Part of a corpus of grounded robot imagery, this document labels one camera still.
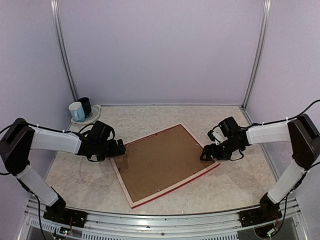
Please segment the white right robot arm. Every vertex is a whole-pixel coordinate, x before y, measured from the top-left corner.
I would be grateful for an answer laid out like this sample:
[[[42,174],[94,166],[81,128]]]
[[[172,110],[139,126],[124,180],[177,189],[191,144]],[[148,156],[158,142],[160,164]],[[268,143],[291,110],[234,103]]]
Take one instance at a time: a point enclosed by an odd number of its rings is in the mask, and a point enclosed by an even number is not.
[[[243,158],[249,146],[280,144],[277,160],[283,165],[281,175],[260,199],[259,207],[252,213],[254,219],[266,222],[280,217],[280,203],[302,183],[310,169],[319,164],[320,132],[307,114],[317,103],[319,100],[313,101],[293,117],[249,126],[240,126],[230,116],[208,131],[212,143],[203,147],[201,161],[233,161],[234,152]]]

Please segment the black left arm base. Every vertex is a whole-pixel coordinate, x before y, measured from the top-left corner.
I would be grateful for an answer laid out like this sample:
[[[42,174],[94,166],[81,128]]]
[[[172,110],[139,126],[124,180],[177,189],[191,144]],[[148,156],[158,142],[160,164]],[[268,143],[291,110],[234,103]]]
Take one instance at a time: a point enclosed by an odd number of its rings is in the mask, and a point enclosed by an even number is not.
[[[68,225],[70,227],[84,228],[88,213],[85,211],[65,208],[62,213],[53,213],[45,210],[43,217],[55,223]]]

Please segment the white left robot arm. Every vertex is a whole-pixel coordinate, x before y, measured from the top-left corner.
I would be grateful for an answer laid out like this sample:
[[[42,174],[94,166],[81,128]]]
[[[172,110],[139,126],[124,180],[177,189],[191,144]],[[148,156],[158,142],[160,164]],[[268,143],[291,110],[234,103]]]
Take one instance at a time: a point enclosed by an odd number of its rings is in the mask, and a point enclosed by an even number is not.
[[[85,157],[89,162],[99,163],[107,158],[123,156],[126,148],[122,139],[115,139],[115,130],[97,120],[78,131],[58,130],[17,118],[0,131],[0,158],[7,174],[43,204],[46,214],[63,223],[70,218],[65,200],[44,180],[44,174],[32,166],[31,157],[39,163],[51,166],[58,152]]]

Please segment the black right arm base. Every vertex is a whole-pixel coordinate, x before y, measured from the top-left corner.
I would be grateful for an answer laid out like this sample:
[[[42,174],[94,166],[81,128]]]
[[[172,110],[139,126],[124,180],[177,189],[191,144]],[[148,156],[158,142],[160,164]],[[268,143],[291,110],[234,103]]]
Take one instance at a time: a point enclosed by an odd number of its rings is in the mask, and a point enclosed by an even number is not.
[[[282,216],[280,203],[274,203],[267,193],[260,199],[259,207],[239,212],[240,223],[243,228],[274,221]]]

